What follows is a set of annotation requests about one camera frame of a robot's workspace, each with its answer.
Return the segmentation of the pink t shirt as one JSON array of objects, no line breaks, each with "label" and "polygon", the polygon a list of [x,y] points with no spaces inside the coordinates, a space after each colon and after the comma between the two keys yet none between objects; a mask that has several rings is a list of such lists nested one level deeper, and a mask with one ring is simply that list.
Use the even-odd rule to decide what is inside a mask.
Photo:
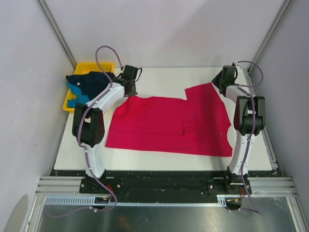
[{"label": "pink t shirt", "polygon": [[116,108],[106,147],[231,157],[231,126],[212,83],[187,88],[186,99],[129,97]]}]

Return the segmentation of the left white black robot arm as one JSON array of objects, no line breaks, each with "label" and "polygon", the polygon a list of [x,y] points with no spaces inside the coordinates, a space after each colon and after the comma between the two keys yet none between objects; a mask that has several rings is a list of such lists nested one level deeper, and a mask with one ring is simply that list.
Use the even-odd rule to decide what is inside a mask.
[{"label": "left white black robot arm", "polygon": [[105,135],[104,114],[121,98],[137,95],[136,82],[141,74],[142,68],[126,65],[118,76],[104,71],[82,75],[82,90],[91,95],[91,100],[76,105],[72,135],[85,149],[86,173],[94,177],[89,186],[96,193],[107,187],[106,180],[101,178],[105,172],[100,150]]}]

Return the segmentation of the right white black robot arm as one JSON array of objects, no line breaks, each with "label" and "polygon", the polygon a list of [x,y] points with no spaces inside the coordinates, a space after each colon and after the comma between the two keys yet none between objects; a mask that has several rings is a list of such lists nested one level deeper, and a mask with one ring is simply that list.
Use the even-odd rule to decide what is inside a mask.
[{"label": "right white black robot arm", "polygon": [[266,125],[266,100],[244,89],[245,85],[237,84],[237,78],[244,76],[239,62],[223,66],[222,70],[211,81],[224,97],[235,104],[233,126],[237,132],[232,160],[227,167],[223,189],[234,194],[240,186],[247,187],[250,152],[254,140]]}]

